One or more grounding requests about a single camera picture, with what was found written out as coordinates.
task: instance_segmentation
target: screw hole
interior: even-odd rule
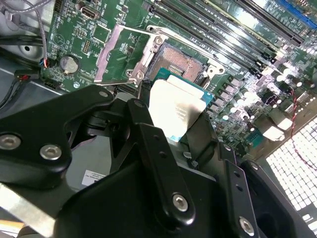
[[[118,131],[119,128],[120,128],[120,126],[119,126],[119,124],[117,124],[117,123],[114,123],[114,124],[112,124],[112,125],[110,126],[110,130],[111,130],[112,132]]]
[[[242,188],[242,187],[240,187],[239,185],[237,185],[237,184],[236,184],[236,187],[237,187],[237,189],[238,189],[240,192],[242,192],[242,191],[243,191],[243,188]]]
[[[241,175],[240,175],[238,172],[234,171],[233,173],[234,173],[238,178],[241,177]]]
[[[164,159],[167,158],[167,154],[165,154],[163,151],[161,151],[161,152],[159,153],[159,155],[160,155],[162,158],[164,158]]]

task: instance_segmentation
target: blue dimm slot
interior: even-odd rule
[[[301,12],[299,12],[295,7],[292,6],[292,4],[288,3],[286,0],[276,0],[276,2],[279,3],[281,6],[283,6],[286,10],[288,10],[291,14],[296,16],[298,19],[300,19],[309,27],[312,27],[313,29],[317,29],[317,24],[315,24],[308,17],[301,14]]]

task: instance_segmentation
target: hdmi port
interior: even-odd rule
[[[89,9],[88,7],[84,6],[80,9],[81,14],[88,17],[89,19],[96,19],[98,18],[98,13],[93,11],[92,9]]]

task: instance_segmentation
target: red and black wire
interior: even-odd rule
[[[297,101],[297,97],[295,95],[295,91],[292,90],[291,95],[293,97],[293,103],[294,103],[294,112],[293,112],[293,116],[292,116],[292,130],[291,130],[291,141],[293,144],[293,149],[295,151],[295,153],[297,154],[297,156],[301,159],[301,161],[303,161],[309,168],[315,170],[317,172],[317,167],[316,165],[311,165],[309,164],[300,154],[300,152],[297,149],[297,146],[295,144],[295,140],[294,140],[294,132],[295,132],[295,119],[296,119],[296,109],[298,107],[298,101]]]

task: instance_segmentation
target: gray cable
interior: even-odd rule
[[[11,11],[12,13],[28,13],[28,12],[32,12],[32,11],[35,11],[37,9],[39,9],[40,7],[48,4],[51,0],[42,0],[36,4],[32,4],[32,5],[29,5],[30,7],[27,8],[27,9],[23,9],[23,10],[17,10],[17,9],[14,9],[12,8],[7,2],[6,0],[0,0],[1,4],[7,8],[9,11]]]
[[[28,0],[21,0],[22,2],[25,2],[26,4],[28,4],[29,6],[33,7],[34,5],[31,4]],[[8,7],[8,10],[11,11],[12,13],[19,13],[18,10],[12,8],[10,5]],[[37,10],[33,10],[36,13],[36,17],[38,19],[39,22],[39,27],[40,27],[40,32],[41,32],[41,36],[42,36],[42,42],[43,42],[43,59],[47,60],[48,58],[48,53],[47,53],[47,46],[46,46],[46,34],[45,34],[45,30],[44,30],[44,25],[43,22],[41,20],[41,16],[39,11]]]
[[[21,29],[23,29],[23,30],[25,30],[25,31],[32,32],[33,34],[36,34],[36,35],[40,35],[40,34],[41,34],[41,32],[40,32],[40,30],[39,30],[38,28],[33,27],[33,26],[26,25],[26,24],[24,24],[24,23],[21,23],[21,24],[19,25],[19,28],[21,28]]]

